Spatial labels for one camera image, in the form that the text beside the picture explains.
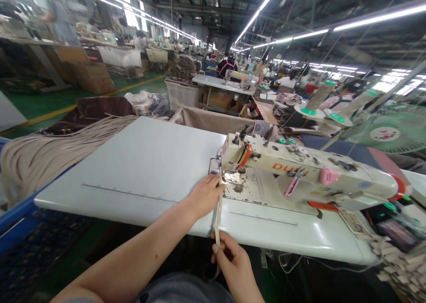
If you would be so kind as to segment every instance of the fan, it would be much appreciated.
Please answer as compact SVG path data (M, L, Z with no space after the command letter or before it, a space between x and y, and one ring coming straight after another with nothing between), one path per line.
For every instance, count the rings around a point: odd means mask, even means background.
M397 104L384 106L367 120L359 120L342 139L390 154L426 148L426 108Z

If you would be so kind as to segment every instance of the white table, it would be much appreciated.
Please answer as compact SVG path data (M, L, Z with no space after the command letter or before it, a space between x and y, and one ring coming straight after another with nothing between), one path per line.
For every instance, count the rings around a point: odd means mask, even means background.
M206 109L209 109L209 104L210 104L210 96L212 95L212 87L215 88L219 88L219 89L223 89L223 90L227 90L227 91L232 91L232 92L236 92L239 94L246 94L246 95L253 95L254 91L247 91L247 90L243 90L241 88L236 88L227 84L223 84L225 80L224 79L220 79L220 78L216 78L216 77L212 77L212 76L207 76L207 75L196 75L195 77L192 78L192 82L195 83L200 83L206 86L209 86L209 94L207 95L207 104L206 104Z
M225 136L140 117L35 198L42 208L148 226L208 172ZM213 213L189 234L207 237ZM242 244L355 264L376 256L335 212L316 216L224 199L221 229Z

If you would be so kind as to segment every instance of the brown fabric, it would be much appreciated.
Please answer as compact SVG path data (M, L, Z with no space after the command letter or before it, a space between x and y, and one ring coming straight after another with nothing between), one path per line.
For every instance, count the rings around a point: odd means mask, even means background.
M219 134L239 132L246 124L249 125L247 133L251 133L255 126L254 120L187 106L179 106L170 122Z
M96 121L108 117L107 114L124 117L134 114L133 107L125 97L92 97L77 99L77 106L61 120L46 129L46 132L78 131Z

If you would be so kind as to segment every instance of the cable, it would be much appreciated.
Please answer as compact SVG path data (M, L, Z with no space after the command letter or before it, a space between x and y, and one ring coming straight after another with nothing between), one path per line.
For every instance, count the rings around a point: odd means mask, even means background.
M285 274L290 274L291 272L293 272L293 270L294 270L294 268L300 263L300 261L302 260L302 258L304 257L304 256L300 256L300 258L297 260L297 262L293 265L293 267L290 269L290 271L286 271L286 270L284 270L284 267L283 267L283 265L281 264L281 257L282 256L285 256L285 255L288 255L288 254L291 254L291 253L285 253L285 254L280 254L279 256L278 256L278 261L279 261L279 263L280 263L280 266L281 266L281 268L283 269L283 271L284 271L284 273Z
M287 272L286 270L284 270L284 267L281 264L281 257L285 256L285 255L289 255L291 253L280 254L278 256L278 261L279 261L280 266L283 269L283 271L284 271L285 274L290 274L293 271L293 269L296 267L296 265L298 265L300 263L300 261L302 260L302 258L310 259L310 260L316 261L318 263L321 263L323 266L325 266L325 267L327 267L327 268L329 268L331 270L334 270L334 271L346 270L346 271L355 272L355 273L363 273L363 272L365 272L365 271L367 271L367 270L369 270L369 269L371 269L371 268L373 268L375 266L378 266L378 265L380 265L380 264L383 263L383 246L385 245L386 241L387 241L387 238L384 237L383 240L382 240L382 245L380 246L380 258L379 258L379 262L373 263L373 264L371 264L371 265L369 265L369 266L367 266L367 267L365 267L365 268L363 268L361 270L353 270L353 269L349 269L349 268L333 268L333 267L325 264L324 262L321 262L320 260L312 258L310 256L300 256L300 258L297 260L296 264L294 264L293 267L290 269L290 271Z

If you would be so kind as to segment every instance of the fabric pile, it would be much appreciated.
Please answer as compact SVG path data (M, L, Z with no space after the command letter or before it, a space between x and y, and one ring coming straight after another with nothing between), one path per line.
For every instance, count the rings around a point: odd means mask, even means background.
M110 116L72 134L31 134L8 142L0 156L8 208L52 182L136 119L134 115Z

